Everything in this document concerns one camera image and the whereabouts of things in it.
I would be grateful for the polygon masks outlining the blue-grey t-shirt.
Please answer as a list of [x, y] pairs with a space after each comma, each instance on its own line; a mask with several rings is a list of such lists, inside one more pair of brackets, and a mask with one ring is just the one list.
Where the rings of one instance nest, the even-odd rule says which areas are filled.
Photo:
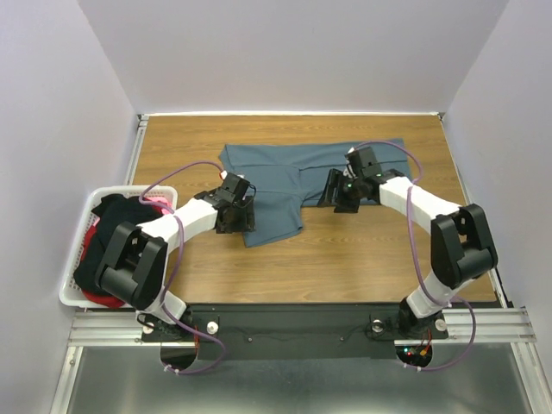
[[317, 205], [329, 170], [344, 170], [345, 154], [359, 144], [225, 145], [219, 154], [224, 169], [244, 176], [256, 188], [255, 231], [243, 235], [245, 246], [256, 248], [300, 234], [301, 209]]

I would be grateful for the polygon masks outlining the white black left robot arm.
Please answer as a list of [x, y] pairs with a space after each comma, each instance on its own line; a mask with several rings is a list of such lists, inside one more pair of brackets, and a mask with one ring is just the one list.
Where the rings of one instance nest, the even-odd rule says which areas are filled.
[[186, 242], [197, 235], [250, 232], [254, 225], [254, 196], [224, 187], [202, 191], [149, 221], [124, 218], [109, 232], [95, 285], [133, 308], [143, 329], [184, 339], [197, 328], [191, 326], [185, 301], [169, 292], [169, 254], [177, 251], [182, 256]]

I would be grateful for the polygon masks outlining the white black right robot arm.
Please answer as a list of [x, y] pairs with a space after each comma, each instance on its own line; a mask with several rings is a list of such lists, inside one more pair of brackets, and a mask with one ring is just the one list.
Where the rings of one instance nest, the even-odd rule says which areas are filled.
[[419, 269], [412, 230], [415, 223], [430, 235], [430, 273], [399, 304], [398, 331], [417, 336], [465, 286], [498, 265], [498, 254], [486, 219], [477, 204], [461, 206], [422, 189], [391, 169], [370, 177], [350, 177], [331, 169], [319, 207], [356, 213], [362, 199], [406, 216], [415, 269]]

